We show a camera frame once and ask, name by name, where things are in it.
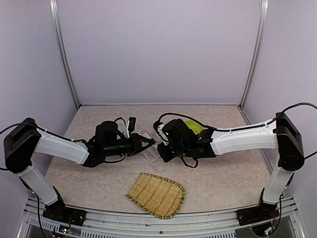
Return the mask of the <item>clear plastic pill organizer box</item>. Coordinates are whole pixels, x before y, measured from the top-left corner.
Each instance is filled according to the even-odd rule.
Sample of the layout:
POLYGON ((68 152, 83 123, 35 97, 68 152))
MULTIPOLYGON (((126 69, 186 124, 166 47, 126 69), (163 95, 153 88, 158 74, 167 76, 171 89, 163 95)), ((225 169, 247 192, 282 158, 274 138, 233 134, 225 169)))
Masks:
POLYGON ((145 151, 141 152, 141 155, 147 158, 149 162, 156 163, 160 159, 159 153, 157 151, 158 139, 156 137, 156 134, 153 132, 148 132, 147 130, 141 127, 136 129, 136 132, 141 136, 146 137, 147 139, 152 138, 156 141, 154 145, 150 146, 145 151))

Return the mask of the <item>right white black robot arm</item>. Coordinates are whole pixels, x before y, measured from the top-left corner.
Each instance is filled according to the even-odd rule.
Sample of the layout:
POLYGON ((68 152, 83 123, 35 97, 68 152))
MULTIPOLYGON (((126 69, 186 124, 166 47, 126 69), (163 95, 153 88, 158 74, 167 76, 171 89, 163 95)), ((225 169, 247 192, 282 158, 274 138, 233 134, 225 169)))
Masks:
POLYGON ((200 160, 232 152, 276 150, 278 158, 268 184, 261 191, 258 204, 236 212, 241 225, 272 219, 281 215, 281 196, 294 173, 303 167, 308 158, 315 155, 304 154, 302 136, 286 114, 288 110, 300 106, 316 108, 312 103, 297 103, 277 112, 272 119, 231 128, 216 128, 191 118, 191 121, 202 127, 200 132, 194 132, 182 114, 175 113, 175 119, 162 122, 162 118, 168 115, 165 113, 153 124, 155 132, 162 139, 158 153, 166 163, 179 158, 187 167, 190 164, 186 159, 191 158, 195 162, 192 168, 196 168, 200 160))

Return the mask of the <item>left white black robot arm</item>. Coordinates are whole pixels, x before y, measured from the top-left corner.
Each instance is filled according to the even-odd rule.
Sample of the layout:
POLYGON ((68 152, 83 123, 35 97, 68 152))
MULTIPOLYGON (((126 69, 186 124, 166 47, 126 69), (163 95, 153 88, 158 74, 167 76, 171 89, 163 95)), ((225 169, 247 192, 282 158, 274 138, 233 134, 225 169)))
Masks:
POLYGON ((103 121, 96 126, 95 135, 88 141, 70 139, 39 127, 35 120, 9 126, 11 132, 4 138, 6 170, 17 174, 20 180, 45 204, 43 216, 52 220, 66 220, 72 210, 65 206, 61 195, 51 186, 43 174, 32 164, 34 154, 45 154, 69 160, 87 168, 106 164, 107 157, 138 155, 155 144, 134 132, 136 118, 130 117, 124 131, 118 129, 117 121, 103 121))

